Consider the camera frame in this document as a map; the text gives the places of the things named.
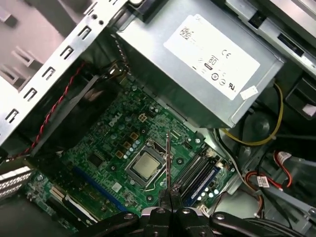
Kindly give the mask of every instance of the screw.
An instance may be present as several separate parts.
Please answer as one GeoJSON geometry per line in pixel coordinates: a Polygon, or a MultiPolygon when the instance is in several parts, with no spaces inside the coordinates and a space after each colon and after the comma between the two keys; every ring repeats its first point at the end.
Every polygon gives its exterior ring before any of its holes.
{"type": "Polygon", "coordinates": [[[315,208],[311,208],[308,213],[312,216],[315,217],[316,216],[316,209],[315,208]]]}
{"type": "Polygon", "coordinates": [[[190,209],[185,208],[185,209],[182,210],[182,212],[184,214],[189,214],[191,211],[190,211],[190,209]]]}
{"type": "Polygon", "coordinates": [[[157,213],[163,214],[163,213],[165,213],[165,211],[164,211],[164,209],[160,208],[160,209],[157,210],[157,213]]]}
{"type": "Polygon", "coordinates": [[[125,220],[130,220],[130,219],[133,219],[134,218],[134,215],[133,214],[130,214],[130,213],[128,213],[128,214],[126,214],[125,216],[124,216],[124,219],[125,220]]]}
{"type": "Polygon", "coordinates": [[[222,214],[217,214],[217,215],[215,216],[215,218],[218,219],[218,220],[224,220],[224,219],[225,219],[225,216],[222,215],[222,214]]]}

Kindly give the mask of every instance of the chip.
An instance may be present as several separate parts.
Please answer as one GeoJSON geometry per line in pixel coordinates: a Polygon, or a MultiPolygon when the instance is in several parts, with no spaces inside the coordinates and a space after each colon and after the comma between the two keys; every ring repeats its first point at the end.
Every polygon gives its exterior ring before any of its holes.
{"type": "Polygon", "coordinates": [[[88,161],[90,161],[97,168],[99,168],[100,165],[103,163],[103,160],[98,155],[96,155],[95,153],[92,153],[88,157],[88,161]]]}
{"type": "Polygon", "coordinates": [[[116,193],[118,193],[121,188],[122,188],[122,185],[119,184],[118,182],[116,182],[116,183],[112,186],[112,190],[114,190],[114,192],[116,192],[116,193]]]}
{"type": "Polygon", "coordinates": [[[121,159],[124,154],[123,154],[121,151],[117,151],[117,152],[115,153],[115,155],[116,155],[118,158],[121,159]]]}
{"type": "Polygon", "coordinates": [[[126,149],[129,149],[132,145],[131,145],[129,142],[124,142],[123,146],[124,146],[126,149]]]}
{"type": "Polygon", "coordinates": [[[159,165],[160,163],[153,156],[144,152],[139,160],[133,165],[133,169],[148,180],[155,173],[159,165]]]}
{"type": "Polygon", "coordinates": [[[88,139],[88,140],[87,140],[87,144],[88,144],[89,146],[91,146],[92,143],[93,143],[93,141],[92,141],[91,139],[88,139]]]}
{"type": "Polygon", "coordinates": [[[138,135],[135,132],[132,132],[130,134],[130,138],[133,139],[133,140],[136,140],[138,138],[138,135]]]}

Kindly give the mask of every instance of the green circuit board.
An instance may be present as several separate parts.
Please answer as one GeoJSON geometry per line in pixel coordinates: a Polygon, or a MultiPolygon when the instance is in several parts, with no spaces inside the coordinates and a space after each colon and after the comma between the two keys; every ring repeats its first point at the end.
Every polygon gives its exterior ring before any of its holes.
{"type": "Polygon", "coordinates": [[[75,233],[77,231],[70,223],[65,219],[59,218],[56,212],[46,204],[46,201],[52,197],[50,190],[53,184],[48,180],[47,177],[43,176],[39,172],[36,172],[30,181],[24,186],[24,193],[27,199],[35,203],[40,209],[55,218],[65,229],[69,230],[70,233],[75,233]]]}
{"type": "Polygon", "coordinates": [[[140,214],[158,200],[159,191],[166,187],[165,174],[144,187],[134,183],[125,168],[149,141],[164,148],[167,131],[172,136],[171,177],[175,179],[205,144],[170,111],[128,82],[96,125],[61,159],[86,172],[126,209],[140,214]],[[91,156],[100,160],[93,161],[91,156]]]}
{"type": "MultiPolygon", "coordinates": [[[[140,214],[143,208],[156,204],[159,191],[166,187],[163,155],[167,131],[172,143],[172,180],[206,146],[202,137],[142,88],[129,80],[122,87],[117,99],[74,148],[60,153],[59,157],[29,159],[97,220],[110,217],[122,208],[140,214]],[[74,168],[86,176],[78,175],[74,168]],[[121,203],[122,208],[100,188],[121,203]]],[[[211,188],[221,189],[231,175],[222,169],[211,188]]]]}

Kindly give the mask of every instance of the metal bracket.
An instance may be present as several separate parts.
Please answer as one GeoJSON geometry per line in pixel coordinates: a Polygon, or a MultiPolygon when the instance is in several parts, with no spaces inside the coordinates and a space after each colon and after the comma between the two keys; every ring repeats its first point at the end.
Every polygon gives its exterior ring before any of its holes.
{"type": "Polygon", "coordinates": [[[57,82],[61,75],[93,43],[128,0],[107,0],[94,4],[81,22],[60,44],[21,91],[0,78],[0,145],[57,82]],[[30,91],[36,94],[30,99],[30,91]],[[16,111],[14,120],[6,117],[16,111]]]}

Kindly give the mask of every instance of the pcie slot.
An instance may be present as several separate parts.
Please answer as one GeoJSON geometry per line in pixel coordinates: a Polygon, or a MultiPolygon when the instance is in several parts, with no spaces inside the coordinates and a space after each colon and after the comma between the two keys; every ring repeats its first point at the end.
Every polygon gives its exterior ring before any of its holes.
{"type": "Polygon", "coordinates": [[[62,202],[72,213],[74,213],[84,223],[92,225],[98,222],[91,216],[89,212],[87,212],[81,205],[72,200],[68,195],[66,195],[63,198],[62,202]]]}

